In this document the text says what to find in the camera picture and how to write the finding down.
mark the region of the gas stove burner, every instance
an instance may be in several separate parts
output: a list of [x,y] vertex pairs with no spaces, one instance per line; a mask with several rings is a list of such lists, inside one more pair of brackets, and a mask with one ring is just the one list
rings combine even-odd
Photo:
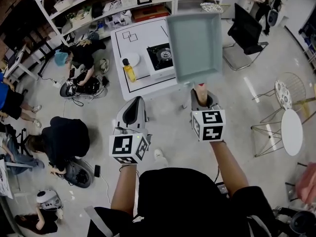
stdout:
[[171,50],[170,48],[160,49],[157,53],[157,58],[159,61],[168,61],[171,60]]
[[158,71],[173,66],[169,43],[147,48],[154,70]]

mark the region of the red box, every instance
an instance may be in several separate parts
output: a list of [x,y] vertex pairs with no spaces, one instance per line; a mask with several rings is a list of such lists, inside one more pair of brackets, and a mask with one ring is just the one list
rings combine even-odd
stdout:
[[132,11],[134,21],[141,22],[148,19],[169,16],[169,11],[163,5],[155,5]]

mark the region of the gray tray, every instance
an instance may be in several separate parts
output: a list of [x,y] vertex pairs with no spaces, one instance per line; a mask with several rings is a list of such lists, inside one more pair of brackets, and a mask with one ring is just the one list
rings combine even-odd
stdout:
[[172,15],[166,21],[178,83],[203,83],[210,75],[222,73],[223,43],[219,13]]

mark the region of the black cap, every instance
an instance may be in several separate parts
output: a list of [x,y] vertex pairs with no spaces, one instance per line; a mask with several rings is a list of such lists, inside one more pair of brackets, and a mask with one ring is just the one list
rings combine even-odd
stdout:
[[123,62],[123,64],[124,64],[124,66],[128,66],[128,65],[129,65],[129,62],[128,62],[127,59],[123,59],[122,62]]

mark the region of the yellow bottle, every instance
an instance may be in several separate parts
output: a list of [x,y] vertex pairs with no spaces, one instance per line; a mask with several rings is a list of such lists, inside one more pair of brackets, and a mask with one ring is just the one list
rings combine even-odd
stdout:
[[127,73],[130,81],[131,82],[135,82],[136,81],[136,76],[134,74],[132,66],[129,64],[127,59],[123,59],[122,62],[124,64],[124,71]]

